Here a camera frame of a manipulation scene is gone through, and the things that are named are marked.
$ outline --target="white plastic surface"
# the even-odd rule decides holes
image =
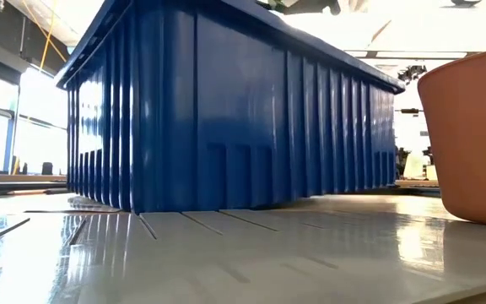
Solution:
[[[484,291],[486,226],[428,216],[34,214],[0,238],[3,304],[447,303]]]

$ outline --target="workbench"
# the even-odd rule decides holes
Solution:
[[[72,197],[0,199],[0,303],[486,303],[486,226],[439,198],[138,216]]]

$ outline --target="orange bin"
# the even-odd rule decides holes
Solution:
[[[486,52],[427,73],[418,91],[445,208],[486,224]]]

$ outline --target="ceiling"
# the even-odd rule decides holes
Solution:
[[[104,0],[7,1],[37,19],[46,31],[54,11],[53,35],[67,46],[76,46]],[[292,6],[297,1],[283,3]],[[486,51],[486,0],[471,8],[455,7],[451,0],[338,0],[338,5],[341,13],[337,15],[328,8],[322,13],[277,15],[391,73],[399,60],[402,64],[423,59],[450,61]]]

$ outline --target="plastic bin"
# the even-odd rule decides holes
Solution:
[[[486,224],[486,52],[418,84],[445,208]]]
[[[140,212],[394,183],[396,79],[252,1],[106,0],[57,81],[69,188]]]

